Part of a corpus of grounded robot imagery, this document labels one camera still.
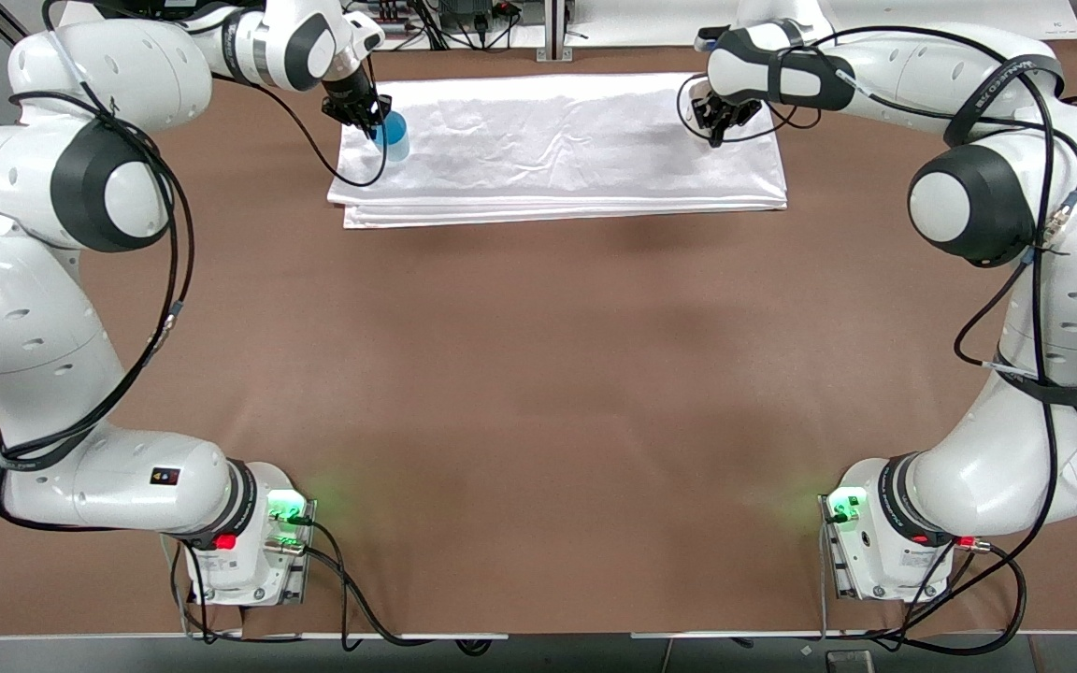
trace gray floor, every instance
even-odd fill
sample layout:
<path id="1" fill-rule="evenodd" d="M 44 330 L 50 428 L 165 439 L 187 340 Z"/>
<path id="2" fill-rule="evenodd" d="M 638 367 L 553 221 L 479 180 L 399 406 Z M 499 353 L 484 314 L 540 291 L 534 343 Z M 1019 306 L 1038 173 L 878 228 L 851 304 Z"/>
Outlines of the gray floor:
<path id="1" fill-rule="evenodd" d="M 982 637 L 948 637 L 940 642 L 966 646 Z M 808 643 L 789 639 L 761 639 L 744 648 L 726 639 L 676 640 L 668 673 L 740 672 L 821 673 L 828 648 L 867 648 L 882 673 L 946 673 L 978 670 L 998 673 L 1077 672 L 1077 635 L 1039 635 L 1033 643 L 1018 637 L 990 656 L 951 657 L 906 650 L 886 655 L 873 644 Z M 808 646 L 811 651 L 805 653 Z M 418 648 L 393 648 L 383 643 L 364 643 L 354 653 L 344 653 L 337 642 L 292 644 L 215 643 L 204 646 L 183 639 L 89 639 L 0 641 L 0 673 L 65 673 L 111 670 L 121 673 L 155 673 L 193 670 L 194 673 L 272 673 L 292 670 L 342 670 L 355 673 L 445 672 L 446 670 L 510 670 L 512 672 L 595 673 L 649 672 L 661 670 L 667 641 L 631 640 L 625 634 L 520 635 L 496 642 L 488 655 L 467 659 L 452 643 L 433 643 Z"/>

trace folded white cloth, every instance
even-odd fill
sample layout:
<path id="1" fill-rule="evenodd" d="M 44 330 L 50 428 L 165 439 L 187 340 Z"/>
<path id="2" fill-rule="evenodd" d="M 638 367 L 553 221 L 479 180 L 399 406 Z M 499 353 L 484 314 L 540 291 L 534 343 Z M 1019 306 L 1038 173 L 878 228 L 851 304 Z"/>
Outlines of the folded white cloth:
<path id="1" fill-rule="evenodd" d="M 370 187 L 334 181 L 328 198 L 350 229 L 785 208 L 774 134 L 711 150 L 676 120 L 687 76 L 383 82 L 409 156 Z M 769 128 L 763 111 L 729 138 Z M 372 178 L 379 148 L 350 127 L 341 148 L 341 174 Z"/>

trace robotic arm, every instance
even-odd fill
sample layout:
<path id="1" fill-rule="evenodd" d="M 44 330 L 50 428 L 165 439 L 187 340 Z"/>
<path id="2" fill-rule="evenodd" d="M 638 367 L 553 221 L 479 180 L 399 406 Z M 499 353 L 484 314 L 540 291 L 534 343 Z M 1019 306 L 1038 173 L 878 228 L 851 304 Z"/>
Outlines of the robotic arm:
<path id="1" fill-rule="evenodd" d="M 367 131 L 389 101 L 372 94 L 360 61 L 383 38 L 363 14 L 342 14 L 337 0 L 269 0 L 264 11 L 213 3 L 183 26 L 75 23 L 14 46 L 9 73 L 20 117 L 0 126 L 3 447 L 78 426 L 124 379 L 82 291 L 79 258 L 145 248 L 170 223 L 167 179 L 86 110 L 82 83 L 115 120 L 154 132 L 206 110 L 212 71 L 282 88 L 323 82 L 334 116 Z M 166 336 L 180 307 L 152 339 Z M 13 523 L 168 533 L 196 549 L 206 600 L 296 598 L 291 580 L 302 575 L 308 503 L 271 464 L 243 464 L 207 440 L 124 430 L 106 418 L 9 454 L 0 451 L 0 516 Z"/>
<path id="2" fill-rule="evenodd" d="M 1044 521 L 1077 516 L 1077 99 L 1059 99 L 1059 61 L 1033 39 L 974 25 L 825 39 L 833 27 L 815 1 L 786 4 L 785 14 L 785 3 L 747 1 L 737 25 L 701 30 L 709 73 L 693 109 L 702 131 L 719 141 L 761 103 L 783 102 L 941 134 L 950 149 L 910 184 L 915 230 L 976 266 L 1018 272 L 998 356 L 983 363 L 993 371 L 952 434 L 927 451 L 861 461 L 824 499 L 840 591 L 913 600 L 947 545 L 1034 525 L 1050 469 L 1057 487 Z M 1044 223 L 1043 106 L 1059 132 Z M 1038 337 L 1026 255 L 1039 225 Z M 945 589 L 949 571 L 946 556 L 925 597 Z"/>

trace small plastic bottle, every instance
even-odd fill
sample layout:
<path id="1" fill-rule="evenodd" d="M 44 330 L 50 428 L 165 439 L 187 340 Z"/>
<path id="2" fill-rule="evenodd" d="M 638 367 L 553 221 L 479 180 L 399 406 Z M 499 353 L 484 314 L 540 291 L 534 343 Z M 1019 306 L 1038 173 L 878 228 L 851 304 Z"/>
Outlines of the small plastic bottle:
<path id="1" fill-rule="evenodd" d="M 381 139 L 380 132 L 386 134 Z M 390 111 L 386 115 L 384 126 L 377 126 L 372 129 L 372 141 L 377 149 L 383 149 L 386 159 L 390 162 L 401 162 L 409 156 L 409 134 L 407 134 L 406 118 L 401 112 Z"/>

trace brown table surface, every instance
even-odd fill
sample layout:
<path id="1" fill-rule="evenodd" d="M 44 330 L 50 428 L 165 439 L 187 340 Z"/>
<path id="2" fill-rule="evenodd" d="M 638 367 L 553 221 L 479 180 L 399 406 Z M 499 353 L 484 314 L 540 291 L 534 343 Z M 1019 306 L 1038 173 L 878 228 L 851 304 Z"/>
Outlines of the brown table surface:
<path id="1" fill-rule="evenodd" d="M 1077 94 L 1076 46 L 1059 50 Z M 576 57 L 376 62 L 384 81 L 704 65 Z M 321 94 L 288 97 L 333 153 Z M 950 342 L 1003 272 L 909 225 L 909 180 L 939 138 L 841 115 L 779 138 L 786 212 L 342 230 L 290 120 L 219 85 L 205 118 L 158 137 L 200 252 L 179 327 L 114 421 L 281 465 L 394 631 L 816 630 L 815 494 L 952 429 L 987 375 Z M 130 362 L 166 249 L 84 267 Z M 1077 630 L 1077 521 L 1022 561 L 1025 629 Z M 312 575 L 306 605 L 251 611 L 249 634 L 337 631 L 337 584 Z M 1003 626 L 1003 575 L 928 631 Z M 841 601 L 830 623 L 898 616 Z M 155 535 L 0 521 L 0 634 L 177 629 Z"/>

